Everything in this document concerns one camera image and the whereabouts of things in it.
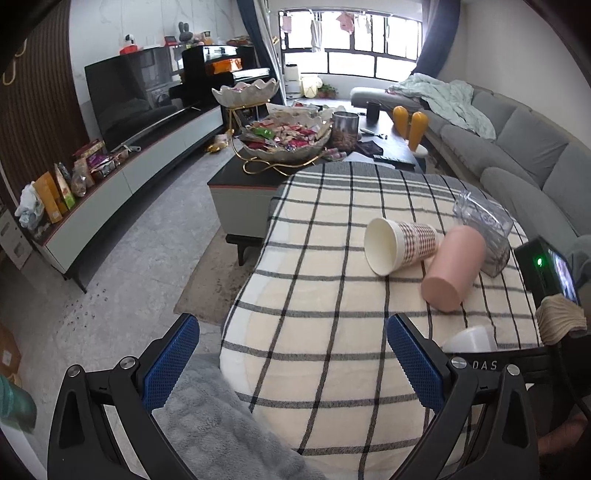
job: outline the tv stand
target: tv stand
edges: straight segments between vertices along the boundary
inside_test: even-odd
[[[37,249],[64,279],[71,278],[86,292],[78,269],[85,253],[92,251],[92,243],[100,241],[119,221],[128,201],[223,131],[223,125],[219,106],[191,109],[187,116],[179,115],[135,141],[141,152],[130,155],[120,168],[92,187],[61,222],[52,226],[46,239],[36,244]]]

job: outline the person's hand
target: person's hand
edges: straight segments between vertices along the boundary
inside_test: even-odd
[[[587,418],[579,413],[560,427],[538,439],[540,456],[560,453],[574,447],[587,427]]]

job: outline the metal screw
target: metal screw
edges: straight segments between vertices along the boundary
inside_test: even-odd
[[[126,356],[121,362],[119,362],[119,365],[123,370],[129,370],[135,365],[135,358],[132,356]]]
[[[507,371],[509,372],[510,375],[513,375],[514,377],[516,377],[517,375],[519,375],[521,373],[519,371],[519,367],[517,365],[513,365],[513,364],[507,365]]]
[[[456,368],[462,369],[466,368],[468,364],[461,356],[455,356],[452,358],[452,365]]]
[[[75,377],[80,373],[80,365],[72,365],[68,370],[68,377]]]

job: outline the beige cloth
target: beige cloth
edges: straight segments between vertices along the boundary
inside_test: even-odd
[[[448,177],[342,162],[301,171],[277,194],[261,257],[225,324],[220,367],[255,417],[328,478],[389,479],[433,417],[387,344],[390,315],[406,312],[439,345],[474,325],[492,326],[503,349],[540,344],[513,256],[497,278],[476,278],[450,314],[420,296],[429,261],[386,279],[367,264],[371,219],[447,231],[462,189]],[[517,224],[509,241],[527,241]]]
[[[535,311],[535,317],[544,345],[557,344],[571,330],[578,333],[587,331],[583,309],[561,293],[544,298]]]

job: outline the black coffee table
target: black coffee table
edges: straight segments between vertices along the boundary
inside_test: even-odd
[[[349,102],[337,103],[338,105],[344,104],[348,111],[365,113],[364,109],[354,108]],[[366,117],[360,115],[359,127],[388,136],[388,138],[379,138],[364,134],[361,141],[373,140],[384,149],[385,156],[411,161],[415,165],[415,171],[423,173],[408,145],[394,129],[394,124],[386,112],[380,112],[376,124],[368,124]],[[314,163],[322,164],[326,163],[326,160],[321,159]],[[207,182],[220,223],[226,232],[226,242],[238,246],[239,265],[244,263],[246,247],[261,245],[267,232],[271,198],[275,195],[277,187],[287,179],[285,175],[272,168],[262,173],[249,175],[244,173],[243,165],[244,162],[234,155]],[[282,170],[294,174],[301,168],[282,167]]]

